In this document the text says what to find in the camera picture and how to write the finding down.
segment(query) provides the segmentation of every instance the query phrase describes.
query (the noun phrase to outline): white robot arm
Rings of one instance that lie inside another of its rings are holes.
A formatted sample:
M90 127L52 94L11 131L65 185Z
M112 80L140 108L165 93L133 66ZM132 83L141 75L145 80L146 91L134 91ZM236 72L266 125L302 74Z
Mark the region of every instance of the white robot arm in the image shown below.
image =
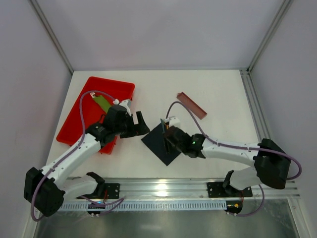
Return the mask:
M284 153L272 140L263 139L261 143L249 144L215 138L208 140L202 134L190 136L182 131L176 117L161 121L167 151L176 148L192 158L219 158L249 166L240 171L228 172L223 183L228 196L237 196L245 188L262 183L276 189L285 188L291 161L286 157L261 151L263 148Z
M129 100L121 103L116 100L115 105L109 108L104 121L90 125L83 135L84 138L78 139L78 142L83 139L80 146L75 143L59 158L40 170L31 168L26 174L24 198L32 202L36 187L43 181L35 198L35 207L48 217L54 214L64 201L86 194L101 196L106 189L105 180L94 172L74 180L66 179L86 159L113 141L115 136L128 138L150 132L141 112L136 112L138 124L134 124L129 106Z

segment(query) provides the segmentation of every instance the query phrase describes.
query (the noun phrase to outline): green block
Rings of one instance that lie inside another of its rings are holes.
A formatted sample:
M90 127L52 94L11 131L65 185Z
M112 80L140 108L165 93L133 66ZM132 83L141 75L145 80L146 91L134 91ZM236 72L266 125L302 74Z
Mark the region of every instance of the green block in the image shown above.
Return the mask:
M96 96L93 98L93 100L101 107L101 109L105 113L107 113L109 108L111 107L111 104L103 96Z

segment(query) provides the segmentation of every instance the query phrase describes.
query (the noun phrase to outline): white tabletop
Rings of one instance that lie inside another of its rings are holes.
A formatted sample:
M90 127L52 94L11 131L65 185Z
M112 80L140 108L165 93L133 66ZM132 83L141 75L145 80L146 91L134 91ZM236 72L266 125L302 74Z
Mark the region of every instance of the white tabletop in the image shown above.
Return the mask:
M208 115L199 123L208 135L221 140L257 142L251 112L238 70L142 70L142 71L76 71L73 74L56 128L47 163L69 148L56 136L73 104L90 76L135 84L132 112L142 111L152 130L166 115L179 92L185 92ZM181 120L187 133L199 133L192 119L180 105L170 113ZM142 136L118 139L111 155L96 153L71 176L95 172L106 178L224 178L229 170L245 165L221 160L192 159L178 156L169 166L161 162L141 141Z

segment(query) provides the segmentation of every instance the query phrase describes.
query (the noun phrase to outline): red plastic tray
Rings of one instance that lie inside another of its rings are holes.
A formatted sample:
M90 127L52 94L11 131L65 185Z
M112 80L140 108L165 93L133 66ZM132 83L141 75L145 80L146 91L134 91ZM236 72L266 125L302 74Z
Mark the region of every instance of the red plastic tray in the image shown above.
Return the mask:
M83 95L85 92L98 90L108 93L114 98L122 101L124 99L132 100L134 88L135 85L133 83L90 77L87 80L87 83L85 84L79 97L77 98L73 108L71 109L64 125L59 131L56 140L68 145L73 145L82 135L82 125L79 114L79 100L81 95ZM105 95L103 96L112 104L112 101L108 97ZM99 107L97 103L94 102L89 94L86 95L83 99L83 115L86 129L89 127L89 125L96 123L102 114L105 114L105 112ZM111 154L116 140L117 137L115 137L111 143L108 143L104 148L102 148L100 152Z

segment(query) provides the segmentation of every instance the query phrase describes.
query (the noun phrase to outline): black square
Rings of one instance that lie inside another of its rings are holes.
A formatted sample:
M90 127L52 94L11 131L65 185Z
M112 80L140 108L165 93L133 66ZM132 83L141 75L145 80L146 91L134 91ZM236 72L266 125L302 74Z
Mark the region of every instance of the black square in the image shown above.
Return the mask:
M173 149L169 154L164 145L163 127L159 124L142 139L143 143L166 165L168 166L180 154Z

